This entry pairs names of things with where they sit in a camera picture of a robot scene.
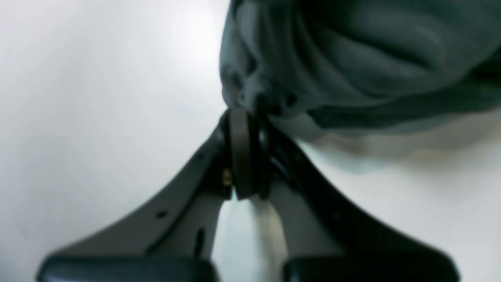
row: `white wall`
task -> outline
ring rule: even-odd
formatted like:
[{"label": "white wall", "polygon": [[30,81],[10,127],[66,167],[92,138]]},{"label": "white wall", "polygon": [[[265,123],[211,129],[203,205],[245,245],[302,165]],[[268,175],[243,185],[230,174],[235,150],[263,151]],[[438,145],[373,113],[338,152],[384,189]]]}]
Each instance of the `white wall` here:
[{"label": "white wall", "polygon": [[[140,206],[208,137],[225,109],[226,6],[0,1],[0,281],[33,281],[48,252]],[[300,144],[355,202],[450,253],[463,281],[497,282],[499,116]],[[277,237],[268,206],[226,204],[214,250],[224,281],[274,277]]]}]

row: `gray fabric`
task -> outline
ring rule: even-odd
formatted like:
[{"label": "gray fabric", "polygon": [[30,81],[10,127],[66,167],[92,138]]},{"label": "gray fabric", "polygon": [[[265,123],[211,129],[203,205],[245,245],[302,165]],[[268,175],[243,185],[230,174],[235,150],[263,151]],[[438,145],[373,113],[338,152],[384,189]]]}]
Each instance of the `gray fabric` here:
[{"label": "gray fabric", "polygon": [[501,104],[499,0],[234,0],[220,74],[229,106],[321,127],[387,127]]}]

